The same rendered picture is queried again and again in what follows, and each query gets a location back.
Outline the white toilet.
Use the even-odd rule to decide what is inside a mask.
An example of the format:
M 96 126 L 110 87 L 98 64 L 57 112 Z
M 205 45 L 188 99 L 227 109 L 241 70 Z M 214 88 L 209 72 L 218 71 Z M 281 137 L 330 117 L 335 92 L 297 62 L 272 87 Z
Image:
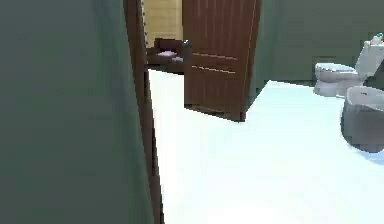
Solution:
M 316 63 L 314 93 L 325 97 L 344 97 L 348 88 L 362 86 L 369 77 L 374 76 L 384 61 L 384 43 L 371 45 L 370 41 L 364 42 L 354 67 L 339 63 Z

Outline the brown door frame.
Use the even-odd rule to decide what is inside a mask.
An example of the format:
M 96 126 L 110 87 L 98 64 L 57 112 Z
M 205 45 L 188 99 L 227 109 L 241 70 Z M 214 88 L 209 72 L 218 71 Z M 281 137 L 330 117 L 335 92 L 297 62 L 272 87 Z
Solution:
M 165 224 L 147 67 L 142 0 L 123 0 L 154 224 Z

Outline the dark brown sofa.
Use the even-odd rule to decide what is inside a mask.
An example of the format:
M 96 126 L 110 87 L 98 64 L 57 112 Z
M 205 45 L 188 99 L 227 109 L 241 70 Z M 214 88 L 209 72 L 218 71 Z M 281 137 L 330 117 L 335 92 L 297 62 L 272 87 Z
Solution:
M 156 38 L 154 46 L 147 49 L 148 68 L 183 75 L 183 62 L 173 61 L 174 57 L 162 57 L 157 54 L 163 51 L 173 51 L 177 55 L 175 57 L 183 58 L 183 41 L 176 39 Z

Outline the brown wooden room door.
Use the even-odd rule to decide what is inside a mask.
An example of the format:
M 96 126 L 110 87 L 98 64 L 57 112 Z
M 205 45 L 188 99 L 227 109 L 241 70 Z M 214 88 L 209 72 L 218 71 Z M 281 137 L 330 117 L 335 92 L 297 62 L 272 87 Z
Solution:
M 235 122 L 246 118 L 263 0 L 182 0 L 184 106 Z

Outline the grey round bin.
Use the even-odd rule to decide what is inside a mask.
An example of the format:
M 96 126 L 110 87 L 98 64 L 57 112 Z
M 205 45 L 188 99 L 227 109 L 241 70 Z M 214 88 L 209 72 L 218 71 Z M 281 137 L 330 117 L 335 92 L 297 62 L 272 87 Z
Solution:
M 341 132 L 351 146 L 361 151 L 384 151 L 384 91 L 368 86 L 348 88 Z

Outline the teal white bottle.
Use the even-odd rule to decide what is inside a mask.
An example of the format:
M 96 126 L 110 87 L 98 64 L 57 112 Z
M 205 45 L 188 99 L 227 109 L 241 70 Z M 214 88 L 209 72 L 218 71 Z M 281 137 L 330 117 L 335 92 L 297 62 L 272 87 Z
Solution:
M 383 43 L 384 43 L 384 34 L 382 32 L 375 34 L 370 41 L 371 45 L 380 45 Z

